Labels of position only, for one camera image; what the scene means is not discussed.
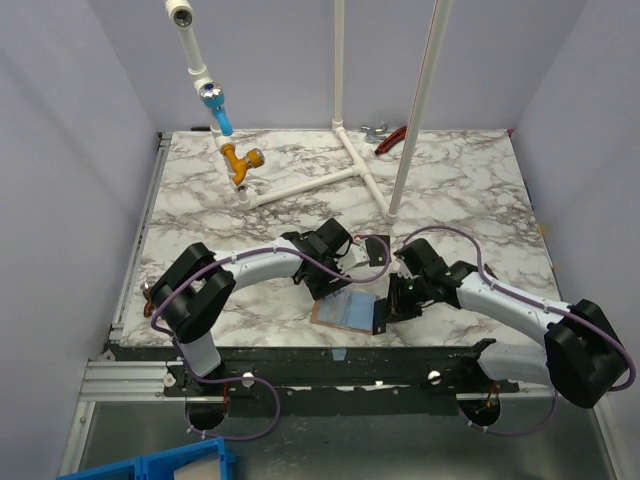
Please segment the black VIP card stack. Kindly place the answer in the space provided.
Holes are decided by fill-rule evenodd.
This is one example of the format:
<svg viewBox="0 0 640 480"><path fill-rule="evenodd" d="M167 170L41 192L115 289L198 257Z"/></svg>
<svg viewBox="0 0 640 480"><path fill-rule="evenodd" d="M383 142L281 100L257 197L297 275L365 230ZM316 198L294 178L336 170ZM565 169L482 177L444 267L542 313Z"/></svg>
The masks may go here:
<svg viewBox="0 0 640 480"><path fill-rule="evenodd" d="M385 234L368 235L365 239L365 249L369 267L383 267L388 262L390 236Z"/></svg>

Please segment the single black VIP card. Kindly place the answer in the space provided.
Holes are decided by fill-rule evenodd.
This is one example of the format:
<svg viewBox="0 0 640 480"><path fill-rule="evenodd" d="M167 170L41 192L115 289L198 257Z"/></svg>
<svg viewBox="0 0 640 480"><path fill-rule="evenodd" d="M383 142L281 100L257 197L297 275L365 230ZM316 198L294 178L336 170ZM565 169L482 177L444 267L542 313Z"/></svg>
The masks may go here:
<svg viewBox="0 0 640 480"><path fill-rule="evenodd" d="M387 299L379 299L374 302L372 319L372 334L380 335L386 332L386 324L390 314Z"/></svg>

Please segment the pink leather card holder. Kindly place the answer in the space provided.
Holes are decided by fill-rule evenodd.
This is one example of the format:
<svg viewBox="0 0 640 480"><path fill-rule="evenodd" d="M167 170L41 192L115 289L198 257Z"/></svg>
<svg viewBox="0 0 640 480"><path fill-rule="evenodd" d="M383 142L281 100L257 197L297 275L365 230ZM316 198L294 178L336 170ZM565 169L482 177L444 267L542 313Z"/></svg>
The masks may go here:
<svg viewBox="0 0 640 480"><path fill-rule="evenodd" d="M377 297L372 293L339 290L318 300L312 309L311 322L372 335L374 332L374 305Z"/></svg>

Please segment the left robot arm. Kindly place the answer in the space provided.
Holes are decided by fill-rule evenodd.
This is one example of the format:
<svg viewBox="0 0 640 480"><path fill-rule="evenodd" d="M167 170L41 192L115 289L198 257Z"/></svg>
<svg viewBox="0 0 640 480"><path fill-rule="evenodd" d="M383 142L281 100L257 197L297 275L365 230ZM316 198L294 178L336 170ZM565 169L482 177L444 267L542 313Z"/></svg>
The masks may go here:
<svg viewBox="0 0 640 480"><path fill-rule="evenodd" d="M221 357L211 330L232 293L268 280L303 283L319 300L348 284L339 266L353 236L331 218L318 229L287 232L255 249L216 253L203 243L189 245L169 269L143 290L149 316L160 317L190 368L187 382L201 395L214 393L222 380Z"/></svg>

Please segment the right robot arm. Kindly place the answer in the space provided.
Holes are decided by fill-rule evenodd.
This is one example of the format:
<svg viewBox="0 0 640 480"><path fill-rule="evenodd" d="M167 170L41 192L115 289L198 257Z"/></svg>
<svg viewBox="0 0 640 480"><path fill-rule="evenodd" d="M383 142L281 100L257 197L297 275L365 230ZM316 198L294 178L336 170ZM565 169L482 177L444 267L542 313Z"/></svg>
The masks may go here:
<svg viewBox="0 0 640 480"><path fill-rule="evenodd" d="M374 304L377 330L444 303L531 339L529 346L491 341L464 362L460 379L471 391L483 391L495 380L524 381L549 385L572 404L591 408L631 369L618 335L594 302L567 304L529 295L471 263L447 264L425 239L408 243L395 257L401 270L390 274L386 297Z"/></svg>

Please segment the orange valve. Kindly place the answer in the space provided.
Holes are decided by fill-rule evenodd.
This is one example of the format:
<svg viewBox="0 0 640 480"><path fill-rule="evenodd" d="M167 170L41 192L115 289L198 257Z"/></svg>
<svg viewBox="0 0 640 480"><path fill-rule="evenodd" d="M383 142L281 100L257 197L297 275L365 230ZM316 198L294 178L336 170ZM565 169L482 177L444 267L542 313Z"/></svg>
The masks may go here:
<svg viewBox="0 0 640 480"><path fill-rule="evenodd" d="M233 143L226 143L220 148L223 157L229 162L231 167L232 181L239 187L245 180L250 169L256 169L264 165L265 157L258 148L249 150L244 157L238 157L236 146Z"/></svg>

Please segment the metal clamp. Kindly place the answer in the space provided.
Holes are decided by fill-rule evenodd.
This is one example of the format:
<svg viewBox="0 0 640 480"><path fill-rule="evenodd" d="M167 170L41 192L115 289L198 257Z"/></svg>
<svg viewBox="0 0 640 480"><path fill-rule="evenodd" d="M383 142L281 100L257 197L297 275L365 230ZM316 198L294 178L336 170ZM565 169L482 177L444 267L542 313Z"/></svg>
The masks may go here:
<svg viewBox="0 0 640 480"><path fill-rule="evenodd" d="M386 123L381 123L378 126L361 125L360 131L365 135L381 138L387 135L388 125Z"/></svg>

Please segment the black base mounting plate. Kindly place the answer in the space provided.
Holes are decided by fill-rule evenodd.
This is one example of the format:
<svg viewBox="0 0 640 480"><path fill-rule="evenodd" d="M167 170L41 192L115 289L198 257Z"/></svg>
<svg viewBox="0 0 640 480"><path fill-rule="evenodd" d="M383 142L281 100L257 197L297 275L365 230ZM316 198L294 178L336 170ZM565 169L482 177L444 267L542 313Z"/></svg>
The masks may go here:
<svg viewBox="0 0 640 480"><path fill-rule="evenodd" d="M222 363L204 380L179 362L167 365L164 393L196 407L225 405L232 416L455 416L458 400L518 391L492 381L472 347L223 347Z"/></svg>

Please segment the blue valve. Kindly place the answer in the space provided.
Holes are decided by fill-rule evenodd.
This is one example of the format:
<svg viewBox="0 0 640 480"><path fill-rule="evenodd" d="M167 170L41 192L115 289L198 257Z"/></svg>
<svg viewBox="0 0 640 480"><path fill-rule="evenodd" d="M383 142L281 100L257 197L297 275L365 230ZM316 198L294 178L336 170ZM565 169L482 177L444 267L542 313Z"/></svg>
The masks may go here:
<svg viewBox="0 0 640 480"><path fill-rule="evenodd" d="M233 134L233 127L225 110L225 96L222 86L215 82L208 82L199 88L202 103L213 115L213 118L224 136Z"/></svg>

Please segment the brown brass valve fitting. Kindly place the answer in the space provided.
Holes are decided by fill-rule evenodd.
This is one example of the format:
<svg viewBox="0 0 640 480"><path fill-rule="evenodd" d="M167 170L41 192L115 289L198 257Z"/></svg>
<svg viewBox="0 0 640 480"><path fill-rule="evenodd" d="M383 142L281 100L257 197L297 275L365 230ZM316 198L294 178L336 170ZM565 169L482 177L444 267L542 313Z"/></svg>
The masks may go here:
<svg viewBox="0 0 640 480"><path fill-rule="evenodd" d="M153 312L155 309L153 302L151 301L151 296L150 296L151 289L152 289L152 286L148 282L145 282L141 285L141 293L145 300L145 305L143 308L144 318L150 318L153 315Z"/></svg>

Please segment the blue plastic bin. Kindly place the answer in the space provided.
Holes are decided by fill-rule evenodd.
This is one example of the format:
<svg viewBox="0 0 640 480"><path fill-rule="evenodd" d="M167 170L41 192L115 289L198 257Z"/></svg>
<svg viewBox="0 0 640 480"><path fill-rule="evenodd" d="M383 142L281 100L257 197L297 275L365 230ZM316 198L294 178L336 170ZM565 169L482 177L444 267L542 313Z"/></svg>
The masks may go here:
<svg viewBox="0 0 640 480"><path fill-rule="evenodd" d="M213 439L59 476L59 479L232 479L235 463L236 456L225 442Z"/></svg>

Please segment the white PVC pipe frame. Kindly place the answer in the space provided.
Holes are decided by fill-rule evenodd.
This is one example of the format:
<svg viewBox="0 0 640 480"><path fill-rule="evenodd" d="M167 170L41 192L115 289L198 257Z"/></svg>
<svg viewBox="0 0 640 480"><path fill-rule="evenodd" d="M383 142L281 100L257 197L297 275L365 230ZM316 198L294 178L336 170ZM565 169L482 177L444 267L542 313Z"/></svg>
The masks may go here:
<svg viewBox="0 0 640 480"><path fill-rule="evenodd" d="M205 83L214 82L214 80L209 75L208 67L203 60L198 46L194 31L194 10L188 1L166 1L164 6L169 20L179 32L181 45L187 60L188 73L192 79L194 90L200 99L198 93L199 88ZM344 53L346 31L346 3L344 1L336 1L333 7L334 102L332 132L350 157L350 167L335 173L315 176L306 182L298 183L294 186L281 190L272 191L266 194L250 195L244 188L246 178L239 187L234 185L232 181L233 172L231 171L229 162L220 152L220 148L226 143L233 143L236 146L237 136L234 133L231 136L224 136L215 122L213 115L200 99L202 105L208 111L211 121L209 131L213 136L219 155L225 162L227 175L230 184L236 193L240 207L244 210L251 210L278 200L290 198L296 194L308 192L352 177L357 177L364 182L366 189L378 205L385 221L389 224L394 223L398 216L401 199L416 148L421 122L426 112L428 98L434 80L452 6L453 3L451 1L436 1L434 3L424 55L421 62L418 84L410 110L407 134L404 140L401 159L397 167L396 178L390 200L385 198L374 179L369 166L364 158L358 153L356 147L350 140L346 129L344 128Z"/></svg>

